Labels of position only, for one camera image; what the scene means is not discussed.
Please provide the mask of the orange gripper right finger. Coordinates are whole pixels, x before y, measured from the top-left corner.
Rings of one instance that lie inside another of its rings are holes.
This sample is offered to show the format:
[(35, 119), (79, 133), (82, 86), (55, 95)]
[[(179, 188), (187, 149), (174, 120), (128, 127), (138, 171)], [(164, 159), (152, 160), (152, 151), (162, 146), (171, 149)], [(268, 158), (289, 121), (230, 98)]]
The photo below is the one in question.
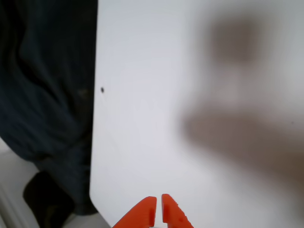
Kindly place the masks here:
[(162, 220), (167, 224), (167, 228), (193, 228), (177, 202), (169, 194), (162, 194), (161, 200)]

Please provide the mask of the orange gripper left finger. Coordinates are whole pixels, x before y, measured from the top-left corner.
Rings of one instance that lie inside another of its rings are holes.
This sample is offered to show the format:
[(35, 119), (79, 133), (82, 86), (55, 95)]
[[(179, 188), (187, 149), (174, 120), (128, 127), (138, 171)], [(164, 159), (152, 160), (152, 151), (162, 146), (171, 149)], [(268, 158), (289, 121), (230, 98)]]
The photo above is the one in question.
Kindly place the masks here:
[(146, 197), (131, 208), (113, 228), (152, 228), (155, 224), (157, 198)]

